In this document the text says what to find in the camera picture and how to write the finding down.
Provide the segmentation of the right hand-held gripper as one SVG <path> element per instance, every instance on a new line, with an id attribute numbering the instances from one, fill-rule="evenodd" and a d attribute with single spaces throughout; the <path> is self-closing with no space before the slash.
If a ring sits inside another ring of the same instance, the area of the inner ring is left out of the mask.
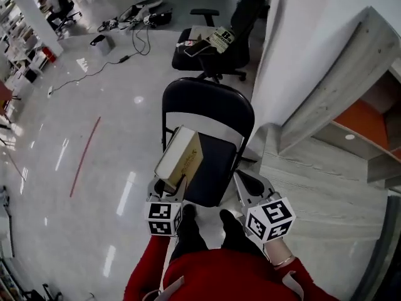
<path id="1" fill-rule="evenodd" d="M 296 219 L 287 197 L 274 190 L 270 181 L 253 171 L 234 172 L 239 199 L 247 209 L 245 229 L 261 243 L 287 235 Z"/>

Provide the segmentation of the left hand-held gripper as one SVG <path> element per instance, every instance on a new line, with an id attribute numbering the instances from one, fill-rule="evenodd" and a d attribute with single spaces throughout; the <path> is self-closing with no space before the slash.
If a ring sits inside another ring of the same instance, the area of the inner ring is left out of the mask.
<path id="1" fill-rule="evenodd" d="M 183 175 L 173 193 L 162 197 L 162 180 L 154 177 L 148 184 L 144 207 L 145 221 L 152 236 L 176 236 L 182 221 L 182 208 L 187 189 L 187 177 Z"/>

